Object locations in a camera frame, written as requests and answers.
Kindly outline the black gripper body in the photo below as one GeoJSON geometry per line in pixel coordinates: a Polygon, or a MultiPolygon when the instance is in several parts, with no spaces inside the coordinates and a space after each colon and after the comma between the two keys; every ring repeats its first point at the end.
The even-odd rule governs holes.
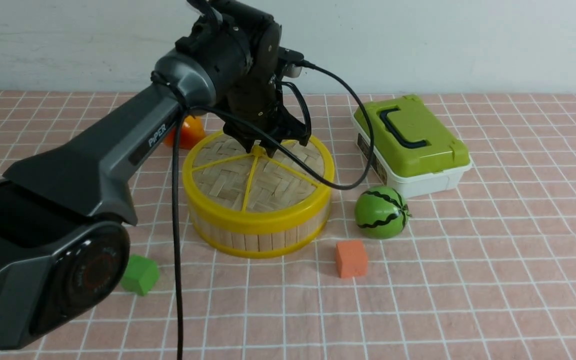
{"type": "Polygon", "coordinates": [[[275,77],[281,47],[281,25],[276,22],[260,25],[252,35],[252,66],[247,75],[227,93],[224,111],[268,135],[286,135],[288,140],[307,143],[312,127],[297,120],[285,108],[281,84],[283,78],[275,77]]]}

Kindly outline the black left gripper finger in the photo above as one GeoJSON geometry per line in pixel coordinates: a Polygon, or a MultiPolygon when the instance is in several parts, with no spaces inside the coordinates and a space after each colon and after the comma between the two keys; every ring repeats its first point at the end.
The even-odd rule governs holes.
{"type": "Polygon", "coordinates": [[[265,148],[266,155],[273,158],[278,150],[284,148],[282,143],[288,139],[286,135],[263,135],[263,148],[265,148]]]}

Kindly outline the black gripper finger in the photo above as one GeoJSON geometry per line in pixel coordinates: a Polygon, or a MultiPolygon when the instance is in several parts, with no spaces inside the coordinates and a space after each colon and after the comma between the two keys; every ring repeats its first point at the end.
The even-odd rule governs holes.
{"type": "Polygon", "coordinates": [[[248,154],[252,152],[253,146],[258,140],[256,135],[249,133],[235,133],[233,138],[238,141],[243,150],[245,150],[248,154]]]}

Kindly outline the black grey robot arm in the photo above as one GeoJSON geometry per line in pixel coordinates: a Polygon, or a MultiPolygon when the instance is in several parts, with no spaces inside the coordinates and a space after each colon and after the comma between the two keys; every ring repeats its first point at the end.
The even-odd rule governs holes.
{"type": "Polygon", "coordinates": [[[186,116],[206,112],[246,151],[309,141],[281,79],[304,55],[281,47],[274,17],[237,0],[192,0],[202,16],[160,58],[151,84],[64,145],[0,179],[0,351],[22,349],[105,300],[138,221],[128,182],[186,116]]]}

